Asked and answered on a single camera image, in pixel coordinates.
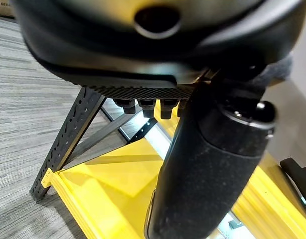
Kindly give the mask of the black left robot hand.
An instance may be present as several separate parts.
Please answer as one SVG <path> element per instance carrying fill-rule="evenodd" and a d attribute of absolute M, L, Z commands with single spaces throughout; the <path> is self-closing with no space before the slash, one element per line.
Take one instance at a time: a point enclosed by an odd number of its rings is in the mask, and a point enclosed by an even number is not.
<path fill-rule="evenodd" d="M 261 98 L 303 28 L 306 0 L 13 0 L 33 57 L 111 98 L 180 117 L 145 236 L 203 239 L 232 208 L 274 134 Z"/>

